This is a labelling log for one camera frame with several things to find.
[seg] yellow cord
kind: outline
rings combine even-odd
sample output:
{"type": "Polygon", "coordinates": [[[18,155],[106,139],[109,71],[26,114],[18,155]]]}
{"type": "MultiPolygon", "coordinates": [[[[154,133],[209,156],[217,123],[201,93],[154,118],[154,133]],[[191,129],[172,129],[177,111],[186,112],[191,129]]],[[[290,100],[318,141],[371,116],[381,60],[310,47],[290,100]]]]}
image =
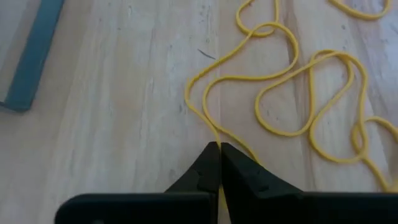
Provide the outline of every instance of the yellow cord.
{"type": "Polygon", "coordinates": [[[387,12],[389,11],[389,9],[391,7],[391,0],[384,0],[384,9],[380,13],[372,15],[372,14],[366,14],[366,13],[360,12],[358,10],[352,9],[352,8],[348,7],[346,4],[342,3],[341,0],[329,0],[329,1],[330,1],[330,3],[332,3],[337,8],[339,8],[343,12],[347,13],[348,15],[358,18],[358,19],[363,19],[366,21],[373,21],[376,19],[380,19],[381,17],[383,17],[384,15],[387,14],[387,12]]]}
{"type": "MultiPolygon", "coordinates": [[[[398,142],[398,129],[394,127],[390,122],[387,120],[380,118],[378,116],[372,116],[370,118],[365,118],[364,117],[364,105],[365,105],[365,97],[366,97],[366,88],[368,85],[368,73],[364,66],[361,64],[361,62],[356,59],[355,57],[351,56],[350,54],[347,54],[346,52],[341,52],[337,50],[320,50],[318,52],[315,52],[309,63],[304,65],[303,67],[292,71],[288,73],[293,66],[297,63],[297,60],[299,59],[299,43],[297,42],[297,39],[293,35],[293,33],[284,25],[278,22],[279,19],[279,0],[274,0],[274,8],[275,8],[275,21],[274,22],[266,22],[263,24],[259,24],[253,29],[248,29],[243,23],[240,18],[240,13],[244,8],[246,8],[250,3],[252,3],[254,0],[248,0],[245,3],[243,3],[239,9],[236,12],[236,24],[239,27],[239,30],[243,32],[244,34],[247,34],[246,38],[240,42],[240,44],[235,47],[231,52],[226,54],[224,57],[221,57],[220,59],[216,60],[213,64],[211,64],[209,67],[203,69],[198,75],[194,76],[188,83],[185,89],[185,102],[194,113],[196,113],[204,122],[209,126],[213,134],[215,135],[216,142],[221,148],[221,139],[220,135],[218,134],[218,131],[221,133],[224,133],[228,135],[229,137],[233,138],[236,142],[238,142],[242,147],[246,150],[246,152],[256,161],[260,164],[260,161],[254,151],[248,146],[248,144],[240,139],[237,135],[233,134],[231,131],[227,130],[226,128],[222,127],[220,124],[218,124],[209,114],[208,108],[207,108],[207,103],[206,99],[208,96],[208,93],[210,89],[216,85],[217,83],[226,81],[226,80],[239,80],[239,81],[245,81],[245,82],[255,82],[255,81],[264,81],[264,80],[269,80],[273,78],[279,78],[277,81],[275,81],[273,84],[263,88],[260,90],[260,92],[257,94],[256,101],[254,104],[254,111],[256,114],[257,121],[259,124],[266,130],[279,135],[279,136],[286,136],[286,137],[294,137],[303,134],[304,132],[308,131],[308,140],[311,144],[311,146],[314,148],[314,150],[324,159],[340,163],[340,164],[352,164],[358,161],[363,161],[371,170],[371,172],[376,176],[376,179],[379,181],[382,189],[384,191],[398,191],[398,182],[394,184],[394,186],[389,187],[389,184],[387,183],[387,180],[384,178],[384,176],[381,174],[380,170],[377,168],[375,163],[373,163],[372,160],[370,160],[368,156],[369,152],[369,139],[368,139],[368,134],[366,131],[365,127],[365,122],[367,121],[375,121],[376,123],[380,124],[381,126],[384,126],[388,131],[390,131],[393,136],[395,137],[396,141],[398,142]],[[258,32],[260,28],[263,27],[270,27],[271,30],[266,31],[266,32],[258,32]],[[198,111],[190,102],[190,90],[192,86],[195,84],[196,81],[198,81],[201,77],[204,77],[208,72],[212,71],[214,68],[220,66],[223,64],[225,61],[229,60],[232,58],[234,55],[236,55],[246,44],[246,42],[251,38],[251,37],[267,37],[268,35],[271,35],[274,33],[276,29],[282,30],[285,35],[289,38],[292,48],[293,48],[293,53],[294,53],[294,58],[292,63],[286,67],[285,69],[271,74],[271,75],[264,75],[261,77],[250,77],[250,76],[223,76],[214,79],[212,82],[208,84],[208,86],[205,88],[205,91],[203,92],[202,96],[202,107],[203,107],[203,112],[202,114],[200,111],[198,111]],[[338,93],[334,95],[334,97],[320,110],[318,114],[315,114],[315,90],[314,90],[314,80],[313,80],[313,68],[315,65],[319,64],[320,62],[325,61],[328,58],[336,57],[338,58],[346,67],[347,69],[347,75],[348,75],[348,81],[346,82],[345,86],[343,86],[338,93]],[[343,96],[343,94],[351,87],[354,81],[354,71],[352,68],[352,65],[354,65],[359,73],[361,74],[362,78],[362,89],[359,94],[359,103],[358,103],[358,110],[357,110],[357,115],[358,115],[358,120],[353,126],[351,130],[351,142],[353,145],[353,148],[355,152],[357,153],[356,156],[348,159],[342,159],[342,158],[337,158],[335,156],[332,156],[325,152],[316,142],[315,140],[315,128],[317,126],[317,123],[319,122],[320,118],[343,96]],[[285,83],[286,81],[290,80],[291,78],[297,76],[299,73],[308,71],[308,92],[309,92],[309,98],[310,98],[310,114],[308,117],[308,121],[304,124],[304,126],[299,129],[298,131],[295,132],[287,132],[287,131],[282,131],[278,130],[265,121],[262,116],[261,116],[261,111],[259,109],[259,103],[263,95],[268,92],[269,90],[285,83]]],[[[332,4],[334,4],[336,7],[347,13],[348,15],[351,15],[353,17],[357,17],[360,19],[364,20],[374,20],[382,17],[391,7],[390,0],[385,1],[385,8],[384,10],[376,15],[370,15],[370,14],[364,14],[362,12],[356,11],[354,9],[349,8],[348,6],[345,6],[342,4],[339,0],[329,0],[332,4]]]]}

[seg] light wood surface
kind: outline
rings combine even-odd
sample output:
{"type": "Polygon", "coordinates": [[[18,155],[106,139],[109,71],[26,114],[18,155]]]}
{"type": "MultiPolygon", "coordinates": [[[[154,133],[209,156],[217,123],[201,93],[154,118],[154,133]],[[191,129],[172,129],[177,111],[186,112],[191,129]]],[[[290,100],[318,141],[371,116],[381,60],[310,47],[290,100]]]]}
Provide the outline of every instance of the light wood surface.
{"type": "MultiPolygon", "coordinates": [[[[219,58],[244,38],[234,23],[242,2],[66,0],[32,109],[24,114],[0,112],[0,223],[52,223],[58,206],[76,194],[161,192],[177,180],[214,140],[187,110],[184,86],[213,61],[200,51],[219,58]]],[[[379,11],[380,2],[347,1],[366,12],[379,11]]],[[[398,125],[398,2],[392,2],[386,17],[364,22],[327,1],[285,0],[280,20],[300,42],[297,66],[326,48],[360,58],[370,74],[366,114],[398,125]]],[[[15,44],[20,35],[3,30],[28,29],[18,22],[32,14],[23,8],[18,8],[24,12],[19,19],[0,22],[3,67],[16,52],[8,50],[10,46],[21,47],[15,44]]],[[[0,7],[1,18],[6,11],[0,7]]],[[[249,27],[273,17],[271,0],[257,0],[243,12],[249,27]]],[[[263,75],[284,68],[289,47],[281,33],[251,40],[194,87],[193,101],[200,108],[203,88],[214,77],[263,75]]],[[[315,71],[320,108],[346,75],[336,60],[315,71]]],[[[262,130],[254,117],[254,97],[270,82],[218,85],[210,93],[212,116],[245,139],[271,172],[302,190],[379,191],[362,163],[336,165],[312,151],[306,134],[281,138],[262,130]]],[[[339,157],[353,155],[348,136],[359,85],[358,77],[317,128],[318,142],[339,157]]],[[[306,75],[268,93],[262,112],[278,128],[301,127],[308,116],[306,75]]],[[[385,130],[367,127],[371,157],[387,177],[398,177],[397,144],[385,130]]],[[[221,222],[228,223],[224,209],[220,213],[221,222]]]]}

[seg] blue strip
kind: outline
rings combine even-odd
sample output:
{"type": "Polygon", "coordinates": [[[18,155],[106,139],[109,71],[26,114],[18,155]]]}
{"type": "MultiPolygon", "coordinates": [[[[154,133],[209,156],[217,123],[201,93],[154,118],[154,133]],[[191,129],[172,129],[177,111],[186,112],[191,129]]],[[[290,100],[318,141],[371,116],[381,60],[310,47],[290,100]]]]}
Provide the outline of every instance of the blue strip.
{"type": "Polygon", "coordinates": [[[27,111],[34,99],[64,0],[42,0],[4,106],[27,111]]]}

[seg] tangled cord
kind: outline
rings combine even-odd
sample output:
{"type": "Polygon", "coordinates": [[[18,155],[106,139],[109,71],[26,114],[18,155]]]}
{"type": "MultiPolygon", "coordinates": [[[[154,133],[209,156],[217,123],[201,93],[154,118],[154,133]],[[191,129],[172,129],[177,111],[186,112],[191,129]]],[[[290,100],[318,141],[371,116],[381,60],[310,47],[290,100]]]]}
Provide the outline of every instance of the tangled cord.
{"type": "MultiPolygon", "coordinates": [[[[194,76],[186,85],[185,88],[185,102],[194,113],[196,113],[204,122],[209,126],[213,134],[215,135],[216,142],[218,144],[218,147],[221,148],[221,139],[220,135],[218,132],[224,133],[227,136],[233,138],[236,142],[238,142],[242,147],[246,150],[246,152],[259,164],[260,160],[254,153],[254,151],[248,146],[248,144],[239,138],[237,135],[233,134],[231,131],[227,130],[226,128],[222,127],[220,124],[218,124],[209,114],[208,108],[207,108],[207,96],[210,91],[210,89],[215,86],[217,83],[226,81],[226,80],[239,80],[239,81],[245,81],[245,82],[255,82],[255,81],[264,81],[264,80],[270,80],[274,78],[279,78],[277,81],[275,81],[273,84],[263,88],[260,90],[260,92],[256,96],[256,101],[254,104],[254,111],[256,114],[257,121],[259,124],[266,130],[279,135],[279,136],[286,136],[286,137],[294,137],[294,136],[299,136],[303,134],[304,132],[308,131],[308,140],[311,144],[311,146],[314,148],[314,150],[324,159],[339,163],[339,164],[352,164],[358,161],[363,161],[371,170],[371,172],[376,176],[376,179],[379,181],[383,191],[386,192],[393,192],[393,191],[398,191],[397,186],[392,186],[390,187],[387,180],[384,178],[382,175],[381,171],[377,168],[375,163],[370,159],[369,157],[369,139],[368,139],[368,134],[366,131],[365,127],[365,122],[367,121],[374,121],[377,124],[380,124],[384,128],[386,128],[392,135],[394,136],[395,140],[398,142],[398,129],[394,127],[390,122],[387,120],[378,117],[378,116],[372,116],[369,118],[364,117],[364,105],[365,105],[365,96],[366,96],[366,88],[368,85],[368,73],[366,69],[364,68],[363,64],[356,59],[355,57],[351,56],[350,54],[347,54],[346,52],[342,51],[337,51],[337,50],[332,50],[332,49],[326,49],[326,50],[320,50],[318,52],[315,52],[309,63],[304,65],[303,67],[292,71],[288,73],[293,66],[297,63],[297,60],[299,59],[299,43],[297,42],[297,39],[293,35],[293,33],[283,24],[279,23],[279,0],[274,0],[274,10],[275,10],[275,20],[274,22],[265,22],[262,24],[259,24],[253,29],[248,29],[243,23],[240,18],[240,13],[248,6],[250,3],[252,3],[254,0],[248,0],[245,3],[243,3],[239,9],[236,11],[236,24],[239,27],[239,30],[243,32],[244,34],[247,34],[246,38],[240,42],[240,44],[235,47],[232,51],[230,51],[228,54],[226,54],[224,57],[221,57],[218,59],[216,62],[211,64],[209,67],[203,69],[198,75],[194,76]],[[271,27],[271,30],[266,31],[266,32],[259,32],[258,30],[263,27],[271,27]],[[267,37],[271,34],[274,33],[276,29],[280,29],[285,33],[285,35],[288,37],[290,40],[290,43],[293,48],[293,53],[294,53],[294,58],[292,63],[284,68],[283,70],[271,74],[271,75],[264,75],[261,77],[250,77],[250,76],[223,76],[214,79],[212,82],[210,82],[207,87],[205,88],[205,91],[203,92],[202,96],[202,107],[203,107],[203,112],[202,114],[200,111],[198,111],[190,102],[190,90],[192,89],[192,86],[195,84],[196,81],[198,81],[200,78],[204,77],[208,72],[212,71],[214,68],[220,66],[223,64],[225,61],[231,59],[234,55],[236,55],[247,43],[247,41],[251,37],[267,37]],[[338,93],[336,93],[331,100],[319,111],[318,114],[315,114],[315,90],[314,90],[314,80],[313,80],[313,68],[315,65],[319,64],[320,62],[325,61],[326,59],[336,57],[337,59],[340,60],[341,63],[343,63],[346,67],[347,74],[348,74],[348,81],[344,85],[343,88],[339,90],[338,93]],[[337,158],[335,156],[330,155],[329,153],[325,152],[325,150],[322,149],[315,140],[315,128],[320,120],[320,118],[343,96],[343,94],[351,87],[353,84],[354,80],[354,71],[352,68],[352,65],[354,65],[359,73],[361,74],[362,78],[362,84],[361,84],[361,91],[359,94],[359,103],[358,103],[358,110],[357,110],[357,115],[358,115],[358,120],[355,122],[352,130],[351,130],[351,143],[353,145],[353,148],[356,152],[356,155],[352,158],[347,158],[347,159],[342,159],[342,158],[337,158]],[[267,121],[262,117],[260,109],[259,109],[259,103],[261,98],[265,93],[267,93],[269,90],[285,83],[286,81],[290,80],[291,78],[295,77],[301,72],[308,71],[308,92],[309,92],[309,98],[310,98],[310,114],[308,116],[308,120],[305,123],[305,125],[299,129],[298,131],[295,132],[287,132],[283,130],[276,129],[272,127],[270,124],[267,123],[267,121]]],[[[378,19],[382,16],[384,16],[389,8],[391,7],[391,0],[385,0],[384,1],[384,9],[382,12],[379,14],[365,14],[363,12],[359,12],[357,10],[354,10],[345,4],[341,3],[339,0],[329,0],[334,6],[337,8],[341,9],[345,13],[347,13],[350,16],[356,17],[358,19],[364,19],[364,20],[375,20],[378,19]]]]}

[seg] wooden table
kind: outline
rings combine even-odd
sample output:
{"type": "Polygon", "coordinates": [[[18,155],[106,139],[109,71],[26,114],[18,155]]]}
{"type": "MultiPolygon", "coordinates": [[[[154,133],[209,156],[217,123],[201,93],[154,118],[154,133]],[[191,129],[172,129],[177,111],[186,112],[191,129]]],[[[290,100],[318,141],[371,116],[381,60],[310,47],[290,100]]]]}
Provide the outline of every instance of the wooden table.
{"type": "MultiPolygon", "coordinates": [[[[28,33],[26,22],[36,9],[26,5],[38,3],[10,2],[17,1],[0,3],[1,71],[13,63],[10,55],[18,55],[28,33]],[[6,16],[16,19],[3,22],[6,16]]],[[[58,206],[76,194],[161,192],[177,180],[214,140],[187,109],[184,86],[213,62],[201,52],[219,58],[244,38],[234,22],[242,2],[66,0],[32,109],[24,114],[0,112],[0,223],[52,223],[58,206]]],[[[382,7],[380,1],[347,2],[366,12],[382,7]]],[[[392,2],[386,17],[364,22],[327,1],[285,0],[280,20],[300,42],[296,67],[320,49],[355,55],[370,74],[366,114],[398,125],[398,2],[392,2]]],[[[242,17],[249,27],[270,21],[272,2],[257,0],[242,17]]],[[[282,33],[253,39],[234,59],[198,82],[193,101],[200,108],[204,86],[214,77],[270,74],[289,60],[290,45],[282,33]]],[[[346,74],[337,60],[315,71],[319,109],[344,84],[346,74]]],[[[218,85],[210,93],[211,114],[245,139],[271,172],[302,190],[378,191],[364,164],[324,161],[309,146],[307,134],[282,138],[257,124],[254,97],[272,82],[218,85]]],[[[338,157],[353,155],[348,136],[359,87],[358,77],[317,128],[318,142],[338,157]]],[[[298,129],[308,116],[307,76],[272,90],[261,105],[270,124],[298,129]]],[[[387,177],[397,177],[397,144],[376,125],[367,128],[371,157],[387,177]]],[[[228,222],[223,209],[220,213],[228,222]]]]}

